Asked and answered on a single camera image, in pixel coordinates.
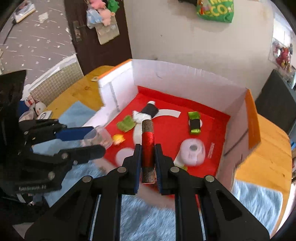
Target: cardboard box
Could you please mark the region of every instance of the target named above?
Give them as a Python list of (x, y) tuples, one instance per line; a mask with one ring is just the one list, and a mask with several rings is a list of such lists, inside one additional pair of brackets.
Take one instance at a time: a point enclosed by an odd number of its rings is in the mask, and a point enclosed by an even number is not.
[(98, 85), (104, 107), (85, 125), (107, 126), (109, 132), (114, 118), (116, 120), (127, 108), (132, 110), (131, 103), (142, 89), (158, 93), (162, 98), (170, 95), (179, 97), (181, 102), (190, 100), (191, 105), (201, 104), (229, 116), (224, 143), (219, 143), (223, 149), (215, 171), (216, 178), (229, 190), (236, 168), (260, 143), (257, 111), (250, 90), (213, 73), (162, 61), (128, 60), (100, 76)]

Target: door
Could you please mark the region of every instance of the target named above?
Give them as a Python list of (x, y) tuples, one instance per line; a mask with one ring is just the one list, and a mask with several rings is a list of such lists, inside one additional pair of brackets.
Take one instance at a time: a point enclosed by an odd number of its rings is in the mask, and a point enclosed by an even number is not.
[[(89, 29), (86, 26), (88, 6), (85, 0), (64, 0), (72, 42), (84, 75), (99, 66), (116, 66), (132, 58), (124, 4), (122, 0), (117, 1), (120, 8), (115, 17), (120, 34), (108, 43), (100, 45), (96, 29)], [(76, 41), (74, 25), (77, 25), (77, 22), (74, 21), (78, 21), (81, 41)]]

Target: wooden table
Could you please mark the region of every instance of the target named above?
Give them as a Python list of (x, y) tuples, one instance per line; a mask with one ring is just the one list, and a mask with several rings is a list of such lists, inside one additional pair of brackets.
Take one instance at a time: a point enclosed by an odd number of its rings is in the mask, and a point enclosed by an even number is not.
[(98, 83), (91, 81), (93, 77), (100, 76), (111, 70), (113, 66), (101, 66), (96, 68), (75, 84), (66, 89), (47, 108), (52, 110), (52, 119), (58, 119), (75, 102), (80, 101), (92, 110), (98, 111), (102, 106)]
[[(102, 106), (98, 85), (92, 82), (94, 76), (100, 76), (109, 71), (111, 66), (102, 66), (90, 72), (56, 98), (47, 108), (53, 111), (52, 118), (59, 118), (76, 101), (98, 111)], [(292, 154), (287, 134), (258, 115), (261, 144), (245, 160), (236, 172), (236, 179), (278, 190), (283, 194), (283, 206), (275, 231), (283, 218), (292, 179)]]
[(240, 165), (235, 178), (283, 194), (283, 206), (273, 234), (277, 231), (288, 203), (292, 179), (292, 152), (288, 135), (258, 115), (261, 144)]

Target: star pattern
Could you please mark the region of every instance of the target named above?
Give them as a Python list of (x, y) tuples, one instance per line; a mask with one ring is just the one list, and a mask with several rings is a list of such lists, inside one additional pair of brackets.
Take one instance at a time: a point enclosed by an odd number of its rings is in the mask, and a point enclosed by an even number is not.
[[(46, 72), (51, 69), (61, 61), (61, 57), (64, 59), (66, 58), (65, 55), (69, 56), (75, 53), (74, 47), (68, 40), (67, 34), (61, 33), (62, 30), (66, 30), (68, 35), (70, 35), (63, 5), (58, 4), (58, 1), (51, 0), (41, 0), (40, 2), (43, 2), (43, 6), (35, 11), (36, 14), (29, 15), (23, 21), (26, 30), (13, 29), (12, 32), (15, 33), (12, 33), (11, 36), (13, 37), (10, 37), (5, 45), (0, 46), (7, 50), (4, 60), (2, 60), (3, 64), (5, 64), (6, 71), (11, 69), (12, 66), (27, 69), (25, 84), (32, 83), (34, 79), (40, 76), (41, 72)], [(49, 18), (43, 23), (40, 22), (39, 12), (48, 12), (49, 14)], [(43, 31), (40, 28), (47, 30), (52, 29), (52, 31)]]

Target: pink plush toy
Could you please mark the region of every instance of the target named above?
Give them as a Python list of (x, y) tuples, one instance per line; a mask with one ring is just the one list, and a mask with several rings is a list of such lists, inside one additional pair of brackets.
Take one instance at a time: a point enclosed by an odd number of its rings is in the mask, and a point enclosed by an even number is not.
[(111, 12), (109, 9), (98, 9), (100, 16), (102, 17), (102, 23), (104, 26), (109, 26), (111, 24), (111, 17), (115, 16), (115, 13)]
[(90, 0), (90, 3), (95, 10), (106, 7), (106, 3), (104, 3), (102, 0)]

